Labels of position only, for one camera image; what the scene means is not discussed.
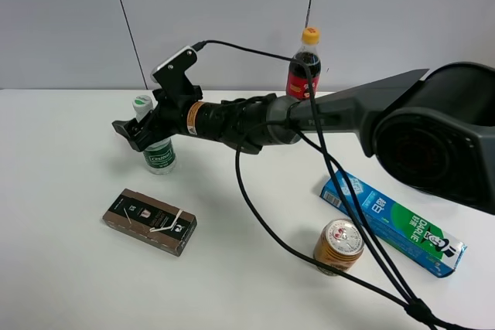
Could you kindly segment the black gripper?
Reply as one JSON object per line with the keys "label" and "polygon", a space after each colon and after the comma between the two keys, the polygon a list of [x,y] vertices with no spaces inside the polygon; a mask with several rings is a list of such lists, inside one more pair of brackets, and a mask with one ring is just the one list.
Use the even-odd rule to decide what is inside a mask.
{"label": "black gripper", "polygon": [[134,117],[128,121],[115,120],[111,123],[115,132],[131,141],[136,151],[144,151],[150,145],[175,134],[202,138],[198,129],[189,129],[187,118],[190,108],[203,105],[203,91],[200,86],[192,85],[191,95],[181,96],[176,103],[162,89],[153,90],[156,99],[155,109],[149,111],[140,121]]}

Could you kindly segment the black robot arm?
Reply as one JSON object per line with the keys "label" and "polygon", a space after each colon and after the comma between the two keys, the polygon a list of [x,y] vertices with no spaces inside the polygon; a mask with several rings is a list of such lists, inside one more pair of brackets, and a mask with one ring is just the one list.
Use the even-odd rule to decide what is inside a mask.
{"label": "black robot arm", "polygon": [[367,157],[405,185],[485,213],[494,211],[494,70],[451,63],[412,70],[314,101],[268,94],[175,104],[158,95],[143,119],[115,121],[136,151],[175,134],[256,155],[302,132],[353,133]]}

